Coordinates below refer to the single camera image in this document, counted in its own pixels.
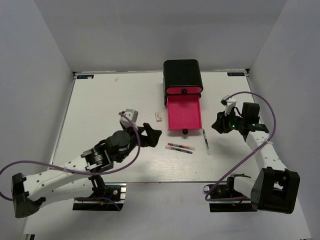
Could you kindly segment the purple pen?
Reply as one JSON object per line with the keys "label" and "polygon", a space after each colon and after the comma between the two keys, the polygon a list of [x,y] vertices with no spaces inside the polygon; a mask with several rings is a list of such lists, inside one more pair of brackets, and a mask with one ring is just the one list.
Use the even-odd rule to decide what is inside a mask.
{"label": "purple pen", "polygon": [[177,151],[177,152],[181,152],[181,153],[186,153],[186,154],[190,154],[190,155],[193,154],[192,151],[185,150],[185,149],[180,149],[180,148],[173,147],[173,146],[169,146],[169,145],[166,145],[166,146],[165,146],[165,149],[171,150],[171,151]]}

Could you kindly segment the green pen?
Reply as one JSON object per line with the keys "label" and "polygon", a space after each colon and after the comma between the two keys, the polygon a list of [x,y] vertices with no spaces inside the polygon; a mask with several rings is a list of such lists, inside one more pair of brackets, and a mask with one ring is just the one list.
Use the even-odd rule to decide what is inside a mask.
{"label": "green pen", "polygon": [[205,142],[206,153],[207,153],[207,155],[211,155],[210,147],[209,147],[209,143],[208,143],[208,139],[207,139],[207,135],[206,135],[205,129],[202,129],[202,134],[203,134],[203,138],[204,138],[204,142]]}

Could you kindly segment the red pen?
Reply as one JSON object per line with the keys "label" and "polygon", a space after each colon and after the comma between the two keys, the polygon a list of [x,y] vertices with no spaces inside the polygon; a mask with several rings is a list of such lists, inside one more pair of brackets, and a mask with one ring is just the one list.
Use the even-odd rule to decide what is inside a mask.
{"label": "red pen", "polygon": [[196,150],[196,148],[195,148],[195,147],[192,147],[192,146],[175,144],[175,143],[170,143],[170,142],[169,142],[167,145],[168,145],[168,146],[171,146],[171,147],[181,148],[181,149],[186,149],[186,150],[191,150],[191,151],[195,151],[195,150]]}

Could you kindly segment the pink drawer with black knob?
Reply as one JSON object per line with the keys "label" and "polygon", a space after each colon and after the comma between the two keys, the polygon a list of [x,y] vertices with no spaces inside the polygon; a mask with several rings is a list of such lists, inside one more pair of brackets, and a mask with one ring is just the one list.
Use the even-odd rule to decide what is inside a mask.
{"label": "pink drawer with black knob", "polygon": [[164,93],[167,95],[197,95],[202,91],[203,89],[199,86],[176,86],[165,89]]}

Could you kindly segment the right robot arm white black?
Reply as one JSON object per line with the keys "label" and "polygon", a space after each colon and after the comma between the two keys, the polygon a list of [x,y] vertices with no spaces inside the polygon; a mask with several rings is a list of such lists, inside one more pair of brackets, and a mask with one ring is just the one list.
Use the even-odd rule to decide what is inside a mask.
{"label": "right robot arm white black", "polygon": [[225,184],[210,186],[207,195],[214,212],[268,211],[291,214],[294,211],[300,176],[280,160],[266,125],[260,123],[260,106],[245,102],[239,113],[236,101],[222,100],[225,110],[217,113],[212,128],[220,134],[238,131],[253,152],[259,174],[229,173]]}

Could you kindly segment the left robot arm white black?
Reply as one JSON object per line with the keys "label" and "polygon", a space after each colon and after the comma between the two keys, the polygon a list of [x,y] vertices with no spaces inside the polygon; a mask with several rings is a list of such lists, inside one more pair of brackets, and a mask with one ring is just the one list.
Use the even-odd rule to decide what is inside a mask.
{"label": "left robot arm white black", "polygon": [[34,175],[13,175],[11,194],[15,217],[29,217],[46,205],[68,199],[102,202],[118,211],[121,186],[107,186],[101,175],[114,173],[114,165],[122,163],[134,149],[156,147],[162,135],[161,130],[153,129],[148,123],[121,127],[63,166],[55,165]]}

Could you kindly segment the white staples box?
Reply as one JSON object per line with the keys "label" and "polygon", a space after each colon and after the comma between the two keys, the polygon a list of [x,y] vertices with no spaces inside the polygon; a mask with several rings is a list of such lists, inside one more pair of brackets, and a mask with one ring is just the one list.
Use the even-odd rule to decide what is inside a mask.
{"label": "white staples box", "polygon": [[157,123],[163,121],[162,114],[160,112],[157,111],[157,112],[154,113],[154,115],[155,115],[155,120],[156,120]]}

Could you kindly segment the right corner logo sticker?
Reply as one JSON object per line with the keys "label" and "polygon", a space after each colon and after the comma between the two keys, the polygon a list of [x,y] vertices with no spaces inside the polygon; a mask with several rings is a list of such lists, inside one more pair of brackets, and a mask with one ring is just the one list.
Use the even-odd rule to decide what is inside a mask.
{"label": "right corner logo sticker", "polygon": [[245,73],[244,72],[227,72],[227,75],[229,77],[245,77]]}

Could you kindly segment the corner logo sticker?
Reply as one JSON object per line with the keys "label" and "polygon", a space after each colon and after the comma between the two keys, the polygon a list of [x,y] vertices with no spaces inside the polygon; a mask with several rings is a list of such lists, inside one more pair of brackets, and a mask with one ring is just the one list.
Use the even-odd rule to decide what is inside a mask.
{"label": "corner logo sticker", "polygon": [[227,75],[229,77],[245,77],[245,73],[244,72],[227,72]]}
{"label": "corner logo sticker", "polygon": [[77,75],[76,79],[80,80],[87,80],[87,79],[93,79],[94,75],[93,74],[85,74],[85,75]]}

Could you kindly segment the black drawer cabinet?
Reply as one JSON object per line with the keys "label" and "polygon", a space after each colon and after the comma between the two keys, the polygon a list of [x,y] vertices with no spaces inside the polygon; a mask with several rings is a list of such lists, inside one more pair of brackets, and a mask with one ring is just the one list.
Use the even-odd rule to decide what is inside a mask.
{"label": "black drawer cabinet", "polygon": [[163,95],[164,105],[167,106],[168,95],[165,90],[171,87],[203,87],[199,62],[196,59],[170,59],[163,63]]}

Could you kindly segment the left corner logo sticker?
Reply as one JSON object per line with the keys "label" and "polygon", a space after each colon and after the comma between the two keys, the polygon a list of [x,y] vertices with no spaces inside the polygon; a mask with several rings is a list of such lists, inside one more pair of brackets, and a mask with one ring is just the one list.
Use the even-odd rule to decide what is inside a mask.
{"label": "left corner logo sticker", "polygon": [[94,75],[93,74],[85,74],[85,75],[77,75],[76,79],[80,80],[87,80],[87,79],[93,79]]}

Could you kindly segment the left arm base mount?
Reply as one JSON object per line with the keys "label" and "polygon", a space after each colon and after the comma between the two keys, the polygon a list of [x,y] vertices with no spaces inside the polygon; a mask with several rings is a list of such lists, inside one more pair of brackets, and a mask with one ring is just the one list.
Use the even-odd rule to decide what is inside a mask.
{"label": "left arm base mount", "polygon": [[92,184],[92,193],[85,200],[74,200],[73,211],[119,212],[125,203],[126,183]]}

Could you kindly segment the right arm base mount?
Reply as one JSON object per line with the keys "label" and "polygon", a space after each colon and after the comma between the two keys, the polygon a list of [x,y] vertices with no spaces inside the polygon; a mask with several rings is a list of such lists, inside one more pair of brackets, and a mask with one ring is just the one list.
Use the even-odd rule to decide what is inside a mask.
{"label": "right arm base mount", "polygon": [[249,213],[256,212],[252,207],[251,200],[227,187],[226,182],[220,183],[210,193],[209,211],[211,213]]}

